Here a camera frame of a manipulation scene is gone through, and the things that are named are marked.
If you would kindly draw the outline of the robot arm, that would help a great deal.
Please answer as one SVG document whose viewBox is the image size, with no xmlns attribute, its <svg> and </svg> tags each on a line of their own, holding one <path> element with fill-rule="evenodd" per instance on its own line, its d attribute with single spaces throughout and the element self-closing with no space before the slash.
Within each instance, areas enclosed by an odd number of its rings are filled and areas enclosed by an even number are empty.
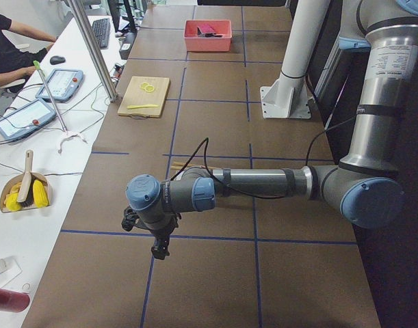
<svg viewBox="0 0 418 328">
<path fill-rule="evenodd" d="M 122 228 L 149 231 L 152 254 L 163 260 L 182 213 L 210 210 L 217 194 L 263 199 L 303 195 L 337 209 L 367 229 L 393 221 L 404 202 L 392 163 L 408 89 L 418 59 L 418 1 L 345 1 L 343 38 L 370 46 L 349 152 L 337 165 L 300 169 L 209 169 L 185 164 L 171 179 L 149 174 L 127 185 Z"/>
</svg>

